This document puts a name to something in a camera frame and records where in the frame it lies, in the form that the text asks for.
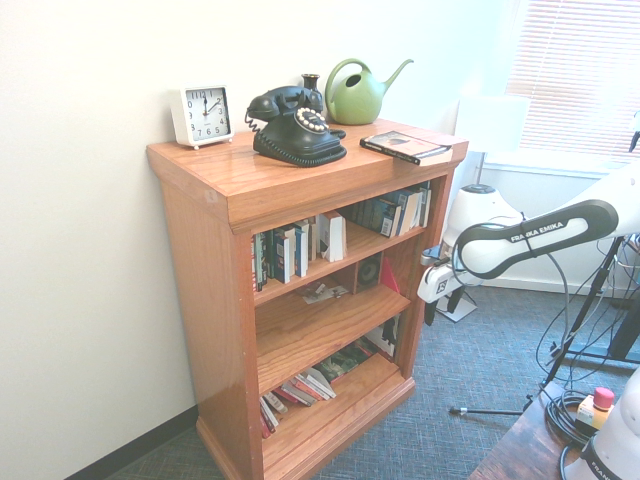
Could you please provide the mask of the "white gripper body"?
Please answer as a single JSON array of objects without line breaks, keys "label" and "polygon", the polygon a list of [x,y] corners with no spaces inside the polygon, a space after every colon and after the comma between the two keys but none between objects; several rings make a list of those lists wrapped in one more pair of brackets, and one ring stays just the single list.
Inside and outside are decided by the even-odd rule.
[{"label": "white gripper body", "polygon": [[419,283],[418,296],[426,303],[434,303],[463,287],[465,281],[464,269],[455,269],[450,262],[437,261],[425,270]]}]

